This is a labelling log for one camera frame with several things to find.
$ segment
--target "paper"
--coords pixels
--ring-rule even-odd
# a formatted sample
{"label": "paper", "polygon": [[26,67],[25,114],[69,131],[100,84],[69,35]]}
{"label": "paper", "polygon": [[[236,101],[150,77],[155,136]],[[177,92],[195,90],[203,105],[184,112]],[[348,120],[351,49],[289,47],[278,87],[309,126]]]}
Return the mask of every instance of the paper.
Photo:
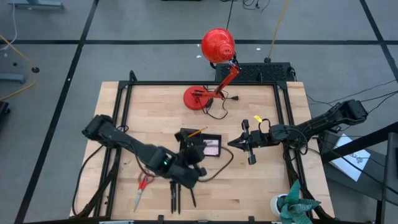
{"label": "paper", "polygon": [[218,155],[218,140],[203,140],[206,143],[205,150],[203,151],[206,156]]}
{"label": "paper", "polygon": [[[337,141],[334,149],[336,149],[337,147],[340,147],[342,145],[345,145],[351,141],[352,140],[349,137],[347,137],[346,134],[343,134]],[[370,157],[370,153],[368,153],[366,150],[362,149],[358,152],[354,152],[353,154],[347,155],[344,158],[347,159],[348,161],[350,161],[350,163],[354,164],[356,167],[363,170],[366,163],[369,160],[369,159],[363,159],[363,158],[369,158],[369,157]],[[334,167],[336,167],[338,170],[345,173],[348,177],[353,179],[355,182],[358,181],[359,176],[362,173],[359,170],[355,169],[351,164],[349,164],[342,158],[335,159],[335,160],[331,161],[330,164],[333,165]]]}

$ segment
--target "scissors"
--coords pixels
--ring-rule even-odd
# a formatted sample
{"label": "scissors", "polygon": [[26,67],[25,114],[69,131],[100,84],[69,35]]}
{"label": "scissors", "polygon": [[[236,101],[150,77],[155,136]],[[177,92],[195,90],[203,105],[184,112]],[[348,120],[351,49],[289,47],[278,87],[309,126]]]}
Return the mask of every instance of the scissors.
{"label": "scissors", "polygon": [[148,175],[144,175],[144,178],[142,176],[144,173],[141,171],[141,173],[138,176],[138,192],[137,192],[137,197],[136,197],[136,203],[134,204],[134,211],[136,211],[138,207],[139,200],[141,199],[142,191],[145,189],[145,187],[149,184],[152,183],[155,180],[155,177],[151,177]]}

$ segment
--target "green plant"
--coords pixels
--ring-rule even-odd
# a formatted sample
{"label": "green plant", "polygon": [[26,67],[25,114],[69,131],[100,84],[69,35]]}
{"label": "green plant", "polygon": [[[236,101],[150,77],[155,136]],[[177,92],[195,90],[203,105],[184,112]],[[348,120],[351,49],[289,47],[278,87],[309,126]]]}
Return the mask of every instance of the green plant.
{"label": "green plant", "polygon": [[282,224],[312,224],[305,212],[314,209],[321,202],[312,199],[300,199],[300,182],[296,180],[286,197],[277,199],[277,208],[280,211]]}

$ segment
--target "concrete floor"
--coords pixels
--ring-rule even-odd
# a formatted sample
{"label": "concrete floor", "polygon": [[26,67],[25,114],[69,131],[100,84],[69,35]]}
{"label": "concrete floor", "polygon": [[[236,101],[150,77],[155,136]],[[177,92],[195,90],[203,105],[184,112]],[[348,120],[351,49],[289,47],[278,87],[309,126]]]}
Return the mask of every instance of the concrete floor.
{"label": "concrete floor", "polygon": [[[18,39],[79,40],[93,0],[63,2],[64,11],[18,9]],[[366,2],[384,39],[398,40],[398,2]],[[263,0],[260,3],[260,7],[264,5]],[[244,10],[241,1],[235,2],[229,30],[236,39],[269,40],[283,4],[283,1],[272,0],[261,13]],[[229,7],[230,2],[216,0],[100,0],[87,39],[201,39],[206,31],[225,27]],[[14,36],[11,13],[12,7],[1,1],[0,34],[8,39]],[[357,0],[293,0],[278,39],[377,40]],[[12,113],[0,126],[0,223],[15,220],[77,45],[17,44],[16,47],[34,60],[41,72],[35,86],[7,100]],[[239,62],[261,62],[269,47],[239,44],[236,46]],[[388,48],[398,60],[398,46],[389,45]],[[201,50],[196,44],[84,45],[25,221],[68,217],[86,146],[80,131],[94,113],[101,82],[124,80],[130,70],[135,71],[139,80],[214,80],[214,70],[197,55],[201,55]],[[24,73],[27,83],[32,81],[29,65],[15,52],[0,52],[0,58],[0,72]],[[322,101],[394,79],[379,45],[276,45],[272,61],[291,62],[306,92]],[[0,82],[0,96],[20,87],[18,83]],[[356,99],[396,89],[397,83],[391,83]],[[370,114],[365,123],[345,133],[364,135],[396,122],[395,97]],[[370,109],[379,102],[366,103],[365,107]],[[310,109],[316,116],[327,107],[313,105]],[[386,145],[379,144],[371,149],[385,153]],[[338,218],[356,222],[375,218],[375,200],[334,182],[328,184]],[[397,213],[398,208],[387,208],[386,223],[393,223],[394,212]]]}

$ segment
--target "black floor line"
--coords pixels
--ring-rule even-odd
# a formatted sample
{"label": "black floor line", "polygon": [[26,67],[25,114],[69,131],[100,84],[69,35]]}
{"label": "black floor line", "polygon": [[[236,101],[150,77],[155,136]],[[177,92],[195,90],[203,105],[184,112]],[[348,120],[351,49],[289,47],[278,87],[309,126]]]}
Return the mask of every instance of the black floor line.
{"label": "black floor line", "polygon": [[359,0],[359,1],[362,5],[363,10],[365,11],[365,15],[368,18],[369,23],[371,24],[374,35],[376,35],[377,40],[381,42],[381,44],[380,44],[381,49],[384,53],[384,56],[386,57],[388,65],[390,66],[392,74],[394,74],[394,76],[398,82],[398,68],[397,68],[396,62],[392,58],[390,50],[388,49],[386,42],[384,41],[383,36],[381,35],[379,28],[377,27],[376,21],[374,20],[372,13],[369,10],[368,4],[366,4],[365,0]]}
{"label": "black floor line", "polygon": [[72,82],[73,75],[75,74],[76,66],[79,62],[81,50],[84,46],[84,40],[86,40],[86,38],[87,38],[88,30],[90,29],[91,22],[93,21],[94,14],[95,14],[95,11],[96,11],[96,8],[98,5],[98,1],[99,0],[93,0],[93,4],[91,6],[90,13],[88,14],[88,18],[87,18],[85,27],[83,29],[83,33],[81,34],[81,37],[80,37],[80,43],[76,49],[75,56],[73,57],[72,64],[70,65],[68,75],[65,79],[65,83],[63,84],[60,98],[58,99],[58,103],[55,107],[55,111],[54,111],[54,114],[51,119],[50,127],[47,130],[47,134],[45,135],[44,143],[40,150],[39,158],[36,161],[36,165],[34,167],[32,176],[30,177],[29,184],[25,191],[24,198],[22,199],[22,203],[19,207],[18,214],[17,214],[17,217],[16,217],[14,223],[23,223],[25,220],[26,213],[29,209],[30,201],[32,200],[33,193],[35,191],[37,182],[39,181],[40,173],[43,169],[45,158],[47,157],[47,153],[49,151],[51,141],[52,141],[55,129],[58,124],[58,120],[61,116],[63,104],[65,103],[65,100],[67,98],[68,90],[69,90],[70,84]]}
{"label": "black floor line", "polygon": [[[90,45],[158,45],[158,44],[200,44],[192,40],[15,40],[14,44],[90,44]],[[235,40],[236,44],[271,44],[272,40]],[[279,45],[398,45],[398,40],[276,40]]]}

